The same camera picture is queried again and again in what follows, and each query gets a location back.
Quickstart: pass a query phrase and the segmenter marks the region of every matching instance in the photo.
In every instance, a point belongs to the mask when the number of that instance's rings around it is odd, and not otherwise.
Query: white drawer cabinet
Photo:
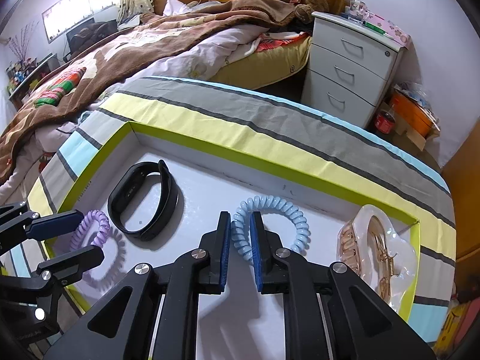
[[[355,126],[368,123],[375,107],[336,82],[308,70],[305,77],[306,103],[331,116],[346,120]]]
[[[320,12],[313,16],[313,44],[301,102],[366,127],[404,47],[340,16]]]
[[[311,45],[310,69],[376,105],[385,80],[359,64],[323,47]]]

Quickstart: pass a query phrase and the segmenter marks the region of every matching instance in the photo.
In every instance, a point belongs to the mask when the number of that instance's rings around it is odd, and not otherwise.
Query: wall
[[[58,54],[58,58],[62,61],[63,56],[69,52],[66,35],[63,34],[48,43],[45,27],[42,21],[42,13],[52,7],[59,0],[23,0],[16,8],[13,16],[7,23],[5,30],[2,32],[2,37],[8,38],[15,35],[20,36],[21,29],[28,23],[38,21],[37,29],[35,30],[30,46],[28,48],[27,57],[43,59],[49,53]],[[117,18],[118,10],[116,7],[110,7],[102,12],[94,15],[95,21],[108,21]],[[7,47],[7,64],[0,66],[0,75],[10,64],[10,61],[16,60],[14,54]]]
[[[362,1],[412,36],[397,79],[430,91],[442,134],[427,150],[442,167],[480,116],[480,39],[456,0]]]
[[[7,64],[6,46],[0,44],[0,66],[6,66]],[[0,134],[5,130],[16,113],[14,105],[8,100],[7,84],[7,75],[0,72]]]

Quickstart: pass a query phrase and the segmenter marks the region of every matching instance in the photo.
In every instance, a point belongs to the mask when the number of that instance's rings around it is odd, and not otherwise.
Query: black wristband
[[[162,192],[157,211],[152,220],[140,230],[127,230],[120,221],[120,214],[144,183],[150,173],[159,172]],[[141,241],[150,241],[163,230],[169,222],[177,205],[177,184],[163,160],[155,162],[140,162],[133,165],[121,178],[109,196],[108,209],[112,223],[124,234],[138,238]]]

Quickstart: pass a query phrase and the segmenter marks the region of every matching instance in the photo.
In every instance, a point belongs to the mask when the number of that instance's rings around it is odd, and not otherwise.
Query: wooden door
[[[442,172],[452,194],[457,227],[455,283],[480,276],[480,121]]]

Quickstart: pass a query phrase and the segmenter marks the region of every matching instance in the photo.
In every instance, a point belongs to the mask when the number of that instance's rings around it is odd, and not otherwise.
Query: drawer
[[[362,128],[375,110],[361,97],[311,70],[307,70],[301,103]]]
[[[386,81],[355,62],[323,47],[310,49],[310,70],[325,76],[377,105]]]
[[[388,80],[397,53],[387,46],[339,24],[315,19],[313,44],[348,58]]]

